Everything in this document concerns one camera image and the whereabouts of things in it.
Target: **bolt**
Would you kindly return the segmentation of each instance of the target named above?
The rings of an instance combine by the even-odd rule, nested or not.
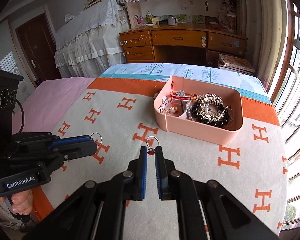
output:
[[[127,178],[130,178],[132,177],[133,175],[133,172],[132,171],[124,171],[123,172],[123,176],[127,177]]]
[[[173,177],[179,177],[181,175],[180,171],[171,171],[170,173]]]
[[[210,187],[218,187],[219,183],[216,180],[211,179],[208,181],[208,185]]]
[[[96,185],[96,183],[93,180],[88,180],[84,185],[87,188],[93,188]]]

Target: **pink box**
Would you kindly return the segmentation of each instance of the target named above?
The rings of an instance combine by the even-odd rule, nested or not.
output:
[[[233,124],[227,128],[213,127],[207,124],[186,119],[186,112],[181,116],[162,114],[158,111],[162,98],[169,98],[171,83],[174,91],[184,90],[186,93],[205,95],[216,94],[223,99],[225,106],[231,106],[234,112]],[[239,91],[213,83],[171,76],[154,100],[154,111],[157,123],[162,130],[190,136],[219,145],[227,145],[233,141],[243,126],[242,101]]]

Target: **pink bed sheet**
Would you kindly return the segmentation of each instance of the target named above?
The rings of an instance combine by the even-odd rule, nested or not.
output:
[[[69,107],[95,78],[71,77],[42,82],[23,103],[25,125],[23,132],[51,132]],[[12,118],[12,133],[21,127],[19,110]]]

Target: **white lace cover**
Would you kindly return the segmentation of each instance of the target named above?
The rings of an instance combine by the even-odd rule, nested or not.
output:
[[[104,0],[84,10],[57,31],[56,50],[63,48],[73,39],[91,29],[104,25],[116,26],[116,14],[119,10],[123,10],[123,7],[116,0]]]

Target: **window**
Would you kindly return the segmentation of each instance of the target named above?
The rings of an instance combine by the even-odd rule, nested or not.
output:
[[[12,55],[12,51],[10,51],[4,58],[0,61],[0,68],[4,71],[11,72],[17,75],[20,75],[18,71],[18,66],[14,57]]]
[[[288,13],[290,31],[294,35],[293,47],[285,76],[282,76],[282,86],[274,100],[285,140],[289,176],[288,201],[281,230],[300,227],[300,12],[293,4]]]

